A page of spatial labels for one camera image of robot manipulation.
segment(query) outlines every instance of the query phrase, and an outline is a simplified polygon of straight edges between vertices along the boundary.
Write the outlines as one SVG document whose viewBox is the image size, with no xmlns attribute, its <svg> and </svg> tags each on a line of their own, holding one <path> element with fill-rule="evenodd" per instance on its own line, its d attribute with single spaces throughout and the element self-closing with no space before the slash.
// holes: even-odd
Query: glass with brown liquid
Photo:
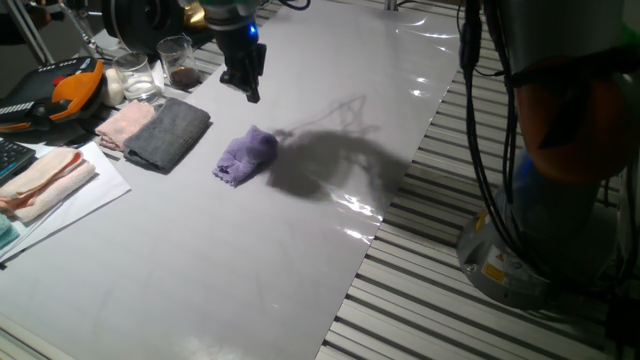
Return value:
<svg viewBox="0 0 640 360">
<path fill-rule="evenodd" d="M 186 36 L 172 36 L 162 40 L 157 47 L 164 73 L 171 85 L 189 89 L 200 84 L 200 74 L 196 69 L 191 39 Z"/>
</svg>

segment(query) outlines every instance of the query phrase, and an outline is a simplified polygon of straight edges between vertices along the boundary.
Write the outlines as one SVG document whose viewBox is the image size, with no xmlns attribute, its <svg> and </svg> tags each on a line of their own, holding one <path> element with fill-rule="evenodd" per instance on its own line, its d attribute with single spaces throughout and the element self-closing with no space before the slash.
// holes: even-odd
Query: folded pink towel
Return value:
<svg viewBox="0 0 640 360">
<path fill-rule="evenodd" d="M 66 176 L 81 161 L 82 153 L 76 149 L 55 149 L 0 188 L 0 201 L 28 198 L 55 179 Z"/>
<path fill-rule="evenodd" d="M 64 200 L 67 195 L 89 181 L 95 173 L 95 166 L 82 160 L 69 174 L 41 188 L 27 203 L 11 210 L 20 221 L 29 222 Z"/>
<path fill-rule="evenodd" d="M 100 145 L 111 150 L 124 151 L 124 141 L 153 119 L 155 114 L 153 106 L 138 100 L 132 101 L 98 126 L 96 133 L 100 135 Z"/>
</svg>

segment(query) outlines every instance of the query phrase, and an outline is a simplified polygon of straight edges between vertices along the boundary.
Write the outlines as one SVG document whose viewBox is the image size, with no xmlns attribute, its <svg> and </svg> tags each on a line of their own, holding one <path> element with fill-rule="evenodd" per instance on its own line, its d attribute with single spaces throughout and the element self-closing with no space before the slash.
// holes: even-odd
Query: purple cloth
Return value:
<svg viewBox="0 0 640 360">
<path fill-rule="evenodd" d="M 244 137 L 231 140 L 213 175 L 236 187 L 247 180 L 258 165 L 275 159 L 277 149 L 276 137 L 253 125 Z"/>
</svg>

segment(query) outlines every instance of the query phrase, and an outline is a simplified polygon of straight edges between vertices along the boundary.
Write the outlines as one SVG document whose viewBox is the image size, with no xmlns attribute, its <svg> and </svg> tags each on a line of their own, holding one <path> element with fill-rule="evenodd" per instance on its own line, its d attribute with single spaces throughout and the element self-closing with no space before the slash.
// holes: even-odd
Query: clear glass cup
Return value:
<svg viewBox="0 0 640 360">
<path fill-rule="evenodd" d="M 171 85 L 189 89 L 200 83 L 191 39 L 184 35 L 168 37 L 158 43 L 156 50 L 160 54 L 164 73 Z"/>
<path fill-rule="evenodd" d="M 128 100 L 154 102 L 160 96 L 160 89 L 153 81 L 147 55 L 134 51 L 120 55 L 113 60 L 113 68 L 118 72 Z"/>
</svg>

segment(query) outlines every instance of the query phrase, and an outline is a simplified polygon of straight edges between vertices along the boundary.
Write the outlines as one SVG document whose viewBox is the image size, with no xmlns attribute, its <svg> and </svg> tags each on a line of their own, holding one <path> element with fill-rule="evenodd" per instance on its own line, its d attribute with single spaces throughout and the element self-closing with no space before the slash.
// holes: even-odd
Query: gray towel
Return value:
<svg viewBox="0 0 640 360">
<path fill-rule="evenodd" d="M 124 141 L 124 157 L 169 173 L 207 130 L 209 119 L 206 111 L 170 98 L 153 120 Z"/>
</svg>

